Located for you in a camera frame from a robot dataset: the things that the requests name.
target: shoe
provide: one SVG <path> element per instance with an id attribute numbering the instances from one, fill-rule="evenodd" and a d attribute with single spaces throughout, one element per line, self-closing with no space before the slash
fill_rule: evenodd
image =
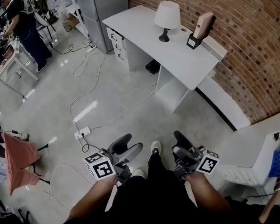
<path id="1" fill-rule="evenodd" d="M 145 173 L 144 173 L 143 170 L 141 170 L 140 168 L 137 169 L 137 170 L 135 170 L 134 176 L 141 176 L 141 177 L 143 177 L 144 179 L 146 179 Z"/>
<path id="2" fill-rule="evenodd" d="M 35 72 L 36 72 L 37 74 L 38 74 L 38 73 L 41 73 L 41 71 L 46 67 L 46 65 L 47 65 L 47 64 L 45 64 L 45 65 L 43 66 L 43 68 L 41 68 L 40 70 L 39 70 L 38 67 L 37 67 L 37 69 L 36 69 Z"/>
<path id="3" fill-rule="evenodd" d="M 24 133 L 20 137 L 20 140 L 27 142 L 27 141 L 29 141 L 29 137 L 30 137 L 30 135 L 28 133 Z"/>
<path id="4" fill-rule="evenodd" d="M 159 141 L 154 141 L 151 145 L 151 153 L 152 154 L 161 154 L 161 151 L 162 151 L 162 145 Z"/>

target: pink object on stand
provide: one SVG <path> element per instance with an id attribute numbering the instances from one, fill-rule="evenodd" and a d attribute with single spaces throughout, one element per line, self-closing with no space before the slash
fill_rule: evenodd
<path id="1" fill-rule="evenodd" d="M 36 185 L 39 181 L 39 176 L 25 170 L 25 168 L 40 159 L 35 143 L 18 140 L 6 133 L 2 133 L 2 138 L 5 142 L 9 194 L 12 195 L 16 188 L 25 185 Z"/>

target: gray floor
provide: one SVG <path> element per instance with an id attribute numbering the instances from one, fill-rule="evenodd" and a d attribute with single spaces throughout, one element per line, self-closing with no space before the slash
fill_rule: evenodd
<path id="1" fill-rule="evenodd" d="M 71 43 L 75 49 L 84 46 L 83 36 L 76 30 L 65 33 L 59 26 L 57 34 L 57 42 L 54 45 L 59 51 L 67 51 Z M 19 95 L 0 84 L 2 128 L 29 133 L 30 140 L 36 142 L 38 147 L 50 143 L 49 149 L 40 152 L 42 159 L 37 167 L 45 179 L 51 180 L 50 186 L 39 182 L 36 186 L 19 188 L 9 196 L 7 184 L 0 184 L 0 198 L 3 202 L 14 208 L 25 207 L 39 224 L 63 223 L 68 216 L 68 209 L 89 190 L 89 183 L 95 182 L 83 162 L 87 154 L 81 151 L 81 144 L 75 140 L 74 133 L 77 130 L 70 115 L 72 102 L 89 92 L 95 85 L 103 59 L 101 54 L 94 55 L 90 58 L 83 75 L 74 78 L 73 71 L 81 63 L 86 50 L 81 49 L 66 55 L 53 51 L 53 57 L 39 75 L 39 82 L 35 82 L 24 71 L 20 79 L 16 75 L 12 76 L 8 83 L 24 94 L 35 89 L 24 103 Z M 94 53 L 102 52 L 95 49 L 91 54 Z M 83 66 L 76 71 L 76 76 L 82 72 Z M 34 64 L 28 67 L 31 70 L 35 69 Z M 96 89 L 72 106 L 74 117 L 85 108 L 91 107 L 77 122 L 79 129 L 85 126 L 99 126 L 117 118 L 148 96 L 155 89 L 156 81 L 157 75 L 150 74 L 144 67 L 135 72 L 128 72 L 116 61 L 115 55 L 105 54 Z M 163 144 L 161 156 L 164 165 L 169 169 L 174 168 L 171 147 L 176 143 L 173 136 L 175 130 L 184 133 L 195 145 L 204 145 L 218 153 L 218 143 L 232 132 L 205 100 L 195 93 L 189 105 L 175 114 L 152 95 L 116 121 L 92 130 L 86 138 L 90 144 L 97 147 L 108 147 L 120 136 L 131 133 L 131 144 L 142 142 L 144 145 L 143 151 L 131 166 L 134 170 L 140 167 L 147 172 L 150 146 L 154 140 Z M 71 165 L 89 183 L 66 165 Z M 222 190 L 226 187 L 226 183 L 216 172 L 208 178 L 216 189 Z"/>

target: red brick wall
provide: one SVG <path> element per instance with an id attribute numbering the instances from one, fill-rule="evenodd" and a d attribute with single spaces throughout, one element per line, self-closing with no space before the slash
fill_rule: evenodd
<path id="1" fill-rule="evenodd" d="M 162 0 L 129 0 L 154 10 Z M 228 51 L 215 80 L 252 123 L 280 112 L 280 0 L 170 0 L 181 8 L 182 24 L 195 29 L 198 16 L 212 11 L 210 34 Z"/>

